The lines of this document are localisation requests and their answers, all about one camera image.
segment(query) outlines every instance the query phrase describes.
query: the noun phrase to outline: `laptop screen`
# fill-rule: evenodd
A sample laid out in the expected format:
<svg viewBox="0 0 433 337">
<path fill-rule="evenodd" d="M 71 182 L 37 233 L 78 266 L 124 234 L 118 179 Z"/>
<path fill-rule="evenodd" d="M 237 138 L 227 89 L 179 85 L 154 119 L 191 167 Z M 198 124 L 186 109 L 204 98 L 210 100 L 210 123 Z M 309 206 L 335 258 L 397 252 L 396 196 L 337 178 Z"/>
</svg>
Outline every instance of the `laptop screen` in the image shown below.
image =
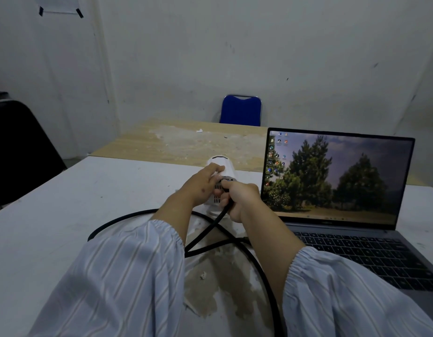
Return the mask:
<svg viewBox="0 0 433 337">
<path fill-rule="evenodd" d="M 396 225 L 414 139 L 268 129 L 262 199 L 296 222 Z"/>
</svg>

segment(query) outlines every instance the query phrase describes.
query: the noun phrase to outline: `table surface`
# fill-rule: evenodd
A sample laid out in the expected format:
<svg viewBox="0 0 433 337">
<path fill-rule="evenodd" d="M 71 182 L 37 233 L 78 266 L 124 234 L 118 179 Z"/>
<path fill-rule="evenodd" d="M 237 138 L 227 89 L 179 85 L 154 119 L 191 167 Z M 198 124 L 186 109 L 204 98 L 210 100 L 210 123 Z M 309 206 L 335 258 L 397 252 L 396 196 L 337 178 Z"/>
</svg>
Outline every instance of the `table surface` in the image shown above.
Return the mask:
<svg viewBox="0 0 433 337">
<path fill-rule="evenodd" d="M 262 172 L 267 130 L 247 125 L 151 119 L 91 156 L 204 167 L 212 156 L 224 155 L 236 170 Z M 416 175 L 409 175 L 407 184 L 427 186 Z"/>
<path fill-rule="evenodd" d="M 199 169 L 88 157 L 2 209 L 0 336 L 21 336 L 28 332 L 90 232 L 118 216 L 158 208 Z M 258 172 L 237 171 L 237 177 L 258 185 L 261 182 Z M 199 206 L 196 210 L 205 212 L 206 208 Z M 147 217 L 129 223 L 138 225 L 145 220 Z M 197 234 L 203 225 L 198 219 L 192 219 L 190 236 Z M 232 232 L 242 232 L 239 224 L 226 221 L 225 225 Z M 406 186 L 397 229 L 433 263 L 433 188 Z M 194 288 L 202 289 L 201 302 L 191 304 L 200 312 L 207 310 L 208 317 L 202 319 L 191 310 L 184 310 L 180 335 L 200 336 L 202 331 L 206 331 L 206 336 L 272 335 L 266 327 L 270 312 L 264 295 L 257 290 L 258 283 L 251 287 L 255 278 L 252 267 L 236 252 L 227 253 L 221 259 L 221 266 L 215 262 L 210 267 L 221 270 L 222 273 L 217 272 L 218 283 L 199 283 L 193 271 L 189 273 L 191 278 L 186 279 L 189 299 L 196 293 Z M 212 301 L 215 307 L 202 306 L 202 300 Z"/>
</svg>

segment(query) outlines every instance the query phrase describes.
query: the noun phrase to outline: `striped sleeve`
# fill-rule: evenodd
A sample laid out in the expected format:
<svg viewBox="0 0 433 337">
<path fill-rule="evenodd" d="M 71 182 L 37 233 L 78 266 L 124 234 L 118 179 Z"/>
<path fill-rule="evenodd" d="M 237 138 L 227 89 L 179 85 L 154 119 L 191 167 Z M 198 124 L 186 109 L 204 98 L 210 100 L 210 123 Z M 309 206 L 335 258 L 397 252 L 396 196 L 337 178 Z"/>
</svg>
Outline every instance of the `striped sleeve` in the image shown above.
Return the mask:
<svg viewBox="0 0 433 337">
<path fill-rule="evenodd" d="M 313 247 L 290 265 L 282 308 L 289 336 L 433 336 L 432 320 L 410 297 Z"/>
<path fill-rule="evenodd" d="M 152 220 L 84 245 L 29 336 L 174 336 L 184 300 L 184 247 Z"/>
</svg>

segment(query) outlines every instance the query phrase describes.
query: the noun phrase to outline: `paper on wall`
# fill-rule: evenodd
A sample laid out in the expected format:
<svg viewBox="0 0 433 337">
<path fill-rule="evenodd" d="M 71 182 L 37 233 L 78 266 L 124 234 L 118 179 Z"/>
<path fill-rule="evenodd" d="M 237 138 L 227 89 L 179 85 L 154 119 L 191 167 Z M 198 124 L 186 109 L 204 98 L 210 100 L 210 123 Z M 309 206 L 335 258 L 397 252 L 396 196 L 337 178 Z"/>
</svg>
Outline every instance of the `paper on wall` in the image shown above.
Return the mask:
<svg viewBox="0 0 433 337">
<path fill-rule="evenodd" d="M 45 12 L 76 13 L 79 8 L 79 0 L 35 0 Z"/>
</svg>

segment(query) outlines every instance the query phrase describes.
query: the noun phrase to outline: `cable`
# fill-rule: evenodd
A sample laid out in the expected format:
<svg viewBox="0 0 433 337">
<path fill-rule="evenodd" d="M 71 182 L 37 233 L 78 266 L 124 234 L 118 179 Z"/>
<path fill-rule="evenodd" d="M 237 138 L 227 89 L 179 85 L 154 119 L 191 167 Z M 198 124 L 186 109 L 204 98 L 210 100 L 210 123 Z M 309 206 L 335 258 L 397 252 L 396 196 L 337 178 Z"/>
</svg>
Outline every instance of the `cable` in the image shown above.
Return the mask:
<svg viewBox="0 0 433 337">
<path fill-rule="evenodd" d="M 197 217 L 200 217 L 200 218 L 206 220 L 207 222 L 210 223 L 210 225 L 205 230 L 203 230 L 192 242 L 190 242 L 185 247 L 185 258 L 188 258 L 191 256 L 196 256 L 196 255 L 202 254 L 204 252 L 208 252 L 211 249 L 215 249 L 217 247 L 221 247 L 221 246 L 227 245 L 229 243 L 233 243 L 234 245 L 236 245 L 238 247 L 238 249 L 240 249 L 247 256 L 247 258 L 253 263 L 254 267 L 257 269 L 259 276 L 262 279 L 263 285 L 265 287 L 265 291 L 266 291 L 266 294 L 268 296 L 268 300 L 270 301 L 271 314 L 273 317 L 274 335 L 276 337 L 283 337 L 283 336 L 285 336 L 285 334 L 284 334 L 284 331 L 282 328 L 282 322 L 281 322 L 279 308 L 278 308 L 274 293 L 273 293 L 271 286 L 268 282 L 268 279 L 266 278 L 266 274 L 264 273 L 262 267 L 260 266 L 260 264 L 257 261 L 257 259 L 255 258 L 255 256 L 244 245 L 244 243 L 247 243 L 249 245 L 251 244 L 249 239 L 248 238 L 236 238 L 227 229 L 225 229 L 223 226 L 221 226 L 219 224 L 219 222 L 222 220 L 224 215 L 229 211 L 229 209 L 231 208 L 232 205 L 233 205 L 233 201 L 232 201 L 232 199 L 230 199 L 229 204 L 224 207 L 223 211 L 218 215 L 218 217 L 215 220 L 212 220 L 207 215 L 201 214 L 199 212 L 194 212 L 194 211 L 192 212 L 192 215 L 195 215 Z M 90 234 L 87 241 L 90 241 L 91 239 L 95 238 L 97 234 L 99 234 L 100 232 L 102 232 L 106 228 L 114 225 L 117 222 L 129 219 L 131 217 L 136 217 L 136 216 L 141 216 L 141 215 L 146 215 L 146 214 L 152 214 L 152 213 L 155 213 L 157 210 L 158 209 L 142 210 L 139 212 L 134 212 L 131 214 L 123 215 L 121 217 L 117 217 L 116 219 L 113 219 L 112 221 L 109 221 L 109 222 L 105 223 L 104 225 L 102 225 L 101 227 L 98 227 L 97 229 L 95 229 Z M 205 247 L 202 247 L 200 249 L 196 249 L 194 251 L 190 251 L 190 249 L 192 249 L 194 246 L 196 246 L 196 244 L 199 241 L 201 241 L 214 227 L 219 229 L 219 231 L 221 231 L 226 237 L 228 237 L 228 239 L 219 241 L 217 243 L 213 243 L 209 246 L 205 246 Z"/>
</svg>

